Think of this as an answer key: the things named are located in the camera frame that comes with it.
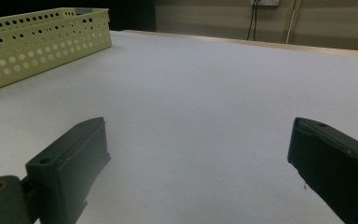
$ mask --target white tabletop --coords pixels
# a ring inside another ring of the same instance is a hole
[[[112,32],[0,89],[0,175],[104,116],[112,160],[79,224],[342,223],[286,156],[295,117],[358,139],[358,57]]]

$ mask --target beige wall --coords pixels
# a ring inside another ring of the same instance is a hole
[[[260,7],[256,40],[282,43],[292,0]],[[156,0],[158,32],[245,39],[250,0]],[[302,0],[292,43],[358,49],[358,0]]]

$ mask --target light green basket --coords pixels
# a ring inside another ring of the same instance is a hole
[[[108,9],[61,7],[0,18],[0,88],[112,46]]]

